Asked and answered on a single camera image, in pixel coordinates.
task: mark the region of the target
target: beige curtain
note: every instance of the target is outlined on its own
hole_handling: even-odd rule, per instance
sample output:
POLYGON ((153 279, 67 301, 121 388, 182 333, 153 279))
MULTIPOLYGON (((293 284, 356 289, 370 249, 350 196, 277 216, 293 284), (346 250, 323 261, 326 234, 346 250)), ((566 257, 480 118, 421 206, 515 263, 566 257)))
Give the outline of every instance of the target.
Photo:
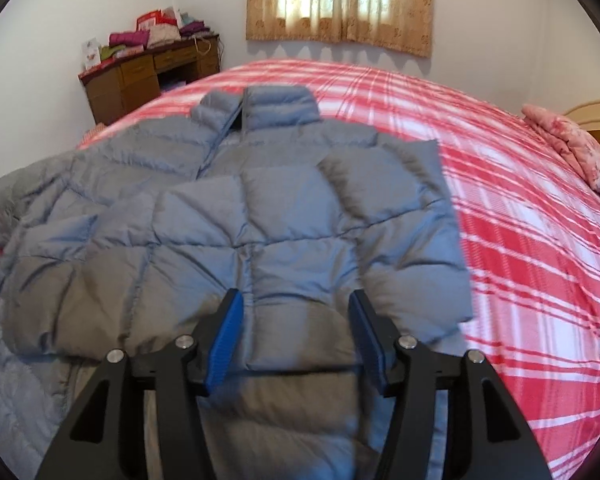
POLYGON ((432 0, 247 0, 248 40, 355 41, 431 55, 432 0))

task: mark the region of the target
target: red box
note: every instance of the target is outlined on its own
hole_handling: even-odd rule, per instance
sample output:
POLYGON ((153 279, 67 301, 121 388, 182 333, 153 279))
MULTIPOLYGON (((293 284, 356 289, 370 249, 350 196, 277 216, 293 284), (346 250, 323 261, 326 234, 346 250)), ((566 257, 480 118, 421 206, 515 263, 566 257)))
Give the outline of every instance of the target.
POLYGON ((175 19, 165 16, 161 10, 152 10, 136 20, 136 30, 145 30, 159 23, 178 26, 178 22, 175 19))

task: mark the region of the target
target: red plaid bedsheet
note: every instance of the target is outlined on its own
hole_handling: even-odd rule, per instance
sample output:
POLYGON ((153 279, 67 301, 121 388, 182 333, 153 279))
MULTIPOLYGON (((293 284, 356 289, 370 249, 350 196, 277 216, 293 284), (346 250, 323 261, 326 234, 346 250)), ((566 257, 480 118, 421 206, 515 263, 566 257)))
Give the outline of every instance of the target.
POLYGON ((436 139, 472 276, 462 330, 520 404, 555 479, 600 436, 600 198, 522 120, 462 92, 396 73, 266 60, 175 90, 86 147, 144 118, 186 114, 214 89, 309 87, 323 116, 405 140, 436 139))

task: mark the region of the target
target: desk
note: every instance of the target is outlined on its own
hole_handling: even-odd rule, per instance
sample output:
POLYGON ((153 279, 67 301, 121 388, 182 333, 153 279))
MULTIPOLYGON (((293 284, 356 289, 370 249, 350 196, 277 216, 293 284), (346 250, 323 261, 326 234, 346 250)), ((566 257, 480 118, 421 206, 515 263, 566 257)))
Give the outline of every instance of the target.
POLYGON ((219 72, 218 35, 205 40, 159 46, 81 75, 96 124, 109 125, 157 98, 161 84, 190 83, 219 72))

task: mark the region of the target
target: metal pin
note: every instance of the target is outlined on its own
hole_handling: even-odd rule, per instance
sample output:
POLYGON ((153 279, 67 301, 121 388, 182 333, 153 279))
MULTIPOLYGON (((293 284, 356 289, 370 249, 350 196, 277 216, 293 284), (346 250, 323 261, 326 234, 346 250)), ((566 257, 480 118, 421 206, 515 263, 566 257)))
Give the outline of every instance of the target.
POLYGON ((125 358, 125 353, 120 348, 114 348, 107 354, 107 361, 110 363, 119 363, 125 358))
POLYGON ((190 335, 181 335, 176 339, 176 346, 186 350, 193 345, 193 338, 190 335))
POLYGON ((484 354, 479 350, 469 350, 467 357, 472 363, 480 364, 484 362, 484 354))
POLYGON ((412 335, 403 335, 400 339, 398 339, 398 345, 405 350, 413 350, 416 348, 417 344, 418 340, 412 335))

